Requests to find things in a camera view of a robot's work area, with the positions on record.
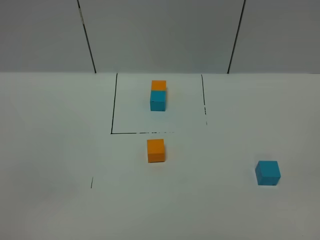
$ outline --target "stacked cubes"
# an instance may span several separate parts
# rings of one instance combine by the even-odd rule
[[[166,110],[167,82],[165,80],[153,80],[151,84],[150,109],[151,111]]]

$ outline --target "white table surface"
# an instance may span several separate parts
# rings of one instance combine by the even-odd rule
[[[117,99],[137,101],[125,88],[140,91],[140,77],[159,76],[118,74]],[[166,77],[194,86],[181,98],[203,97],[200,74]],[[0,73],[2,240],[318,239],[320,75],[204,74],[206,115],[203,101],[189,111],[207,125],[146,134],[111,134],[115,82]],[[153,138],[164,163],[147,163]],[[277,186],[257,185],[262,159],[278,161]]]

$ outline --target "cube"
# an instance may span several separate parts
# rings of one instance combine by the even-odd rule
[[[149,163],[164,162],[166,160],[165,141],[163,139],[149,139],[146,144]]]
[[[153,80],[151,83],[151,91],[166,91],[167,81],[165,80]]]
[[[275,186],[281,177],[277,161],[259,161],[255,168],[258,185]]]
[[[151,91],[150,95],[150,110],[165,111],[166,110],[166,91]]]

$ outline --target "white wall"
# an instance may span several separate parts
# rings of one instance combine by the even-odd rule
[[[231,73],[320,73],[320,1],[247,0]]]
[[[81,0],[98,72],[226,73],[242,0]]]
[[[93,72],[76,0],[0,3],[0,72]]]

